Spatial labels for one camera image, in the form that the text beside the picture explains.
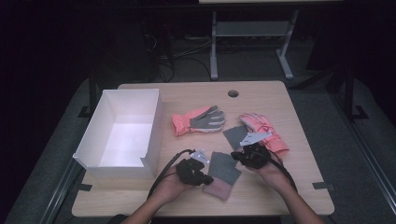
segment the person's right hand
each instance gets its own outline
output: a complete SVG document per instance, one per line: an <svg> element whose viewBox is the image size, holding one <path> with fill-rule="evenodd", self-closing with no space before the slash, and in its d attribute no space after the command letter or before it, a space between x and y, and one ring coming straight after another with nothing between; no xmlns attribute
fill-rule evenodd
<svg viewBox="0 0 396 224"><path fill-rule="evenodd" d="M271 153L271 158L282 164L282 160L277 158L274 153ZM265 184L275 190L279 190L285 187L290 187L289 180L285 177L285 175L271 162L268 162L260 169L254 169L251 167L247 167L249 170L259 174L264 180Z"/></svg>

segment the dark background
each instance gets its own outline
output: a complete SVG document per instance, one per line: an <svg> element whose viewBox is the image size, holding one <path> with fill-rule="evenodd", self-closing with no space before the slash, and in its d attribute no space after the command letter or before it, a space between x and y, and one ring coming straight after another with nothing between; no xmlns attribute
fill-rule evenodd
<svg viewBox="0 0 396 224"><path fill-rule="evenodd" d="M370 88L396 125L395 12L391 1L346 1L342 7L329 10L309 8L300 14L293 38L304 41L311 36L317 41L307 69L323 70L335 63L351 65L355 76ZM210 26L205 26L205 22L210 24L210 13L189 12L188 17L174 13L114 13L78 9L72 2L1 1L0 221L7 217L83 80L91 73L102 74L98 78L101 88L114 88L125 80L146 82L156 76L156 54L147 54L144 46L128 42L125 36L140 38L144 45L147 42L141 39L142 34L156 35L157 52L163 52L169 49L169 35L210 34ZM136 22L142 25L141 30L135 27ZM125 25L134 31L124 33L128 30ZM125 55L118 53L119 48L134 50ZM117 60L109 59L103 49ZM124 66L131 59L137 63ZM122 73L134 75L114 76Z"/></svg>

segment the person's left hand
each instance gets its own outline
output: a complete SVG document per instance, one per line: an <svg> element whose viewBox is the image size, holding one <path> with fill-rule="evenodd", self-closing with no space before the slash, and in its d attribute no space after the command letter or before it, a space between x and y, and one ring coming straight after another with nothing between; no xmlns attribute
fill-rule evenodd
<svg viewBox="0 0 396 224"><path fill-rule="evenodd" d="M165 178L158 184L150 199L156 200L164 205L172 202L182 192L187 189L193 189L193 185L183 184L178 178L176 167L172 166L165 174Z"/></svg>

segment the hand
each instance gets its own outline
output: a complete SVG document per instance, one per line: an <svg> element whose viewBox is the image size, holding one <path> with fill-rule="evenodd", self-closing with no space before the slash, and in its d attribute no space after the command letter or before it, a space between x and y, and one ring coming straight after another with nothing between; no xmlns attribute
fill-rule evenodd
<svg viewBox="0 0 396 224"><path fill-rule="evenodd" d="M282 164L282 159L279 159L278 157L276 157L274 155L274 153L271 153L271 158L274 161L278 162L279 164ZM285 187L290 187L289 180L271 162L268 162L266 165L264 165L260 169L254 169L251 167L247 167L247 168L249 170L259 174L262 177L262 179L264 180L265 184L267 184L272 189L275 189L276 191L278 191L282 188L285 188Z"/></svg>
<svg viewBox="0 0 396 224"><path fill-rule="evenodd" d="M172 202L185 190L194 188L193 185L183 184L179 180L175 166L169 168L164 176L165 178L160 182L153 194L149 197L150 199L156 200L162 205Z"/></svg>

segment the metal stand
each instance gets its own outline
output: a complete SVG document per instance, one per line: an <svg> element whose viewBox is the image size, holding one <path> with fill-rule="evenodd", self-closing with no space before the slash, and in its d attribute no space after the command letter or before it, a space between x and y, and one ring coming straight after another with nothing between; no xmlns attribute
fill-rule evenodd
<svg viewBox="0 0 396 224"><path fill-rule="evenodd" d="M294 10L289 21L217 21L216 11L212 20L212 50L210 52L210 77L212 80L219 78L218 62L216 57L217 36L284 36L285 42L276 50L276 56L282 66L286 79L293 79L286 51L291 35L297 21L299 10Z"/></svg>

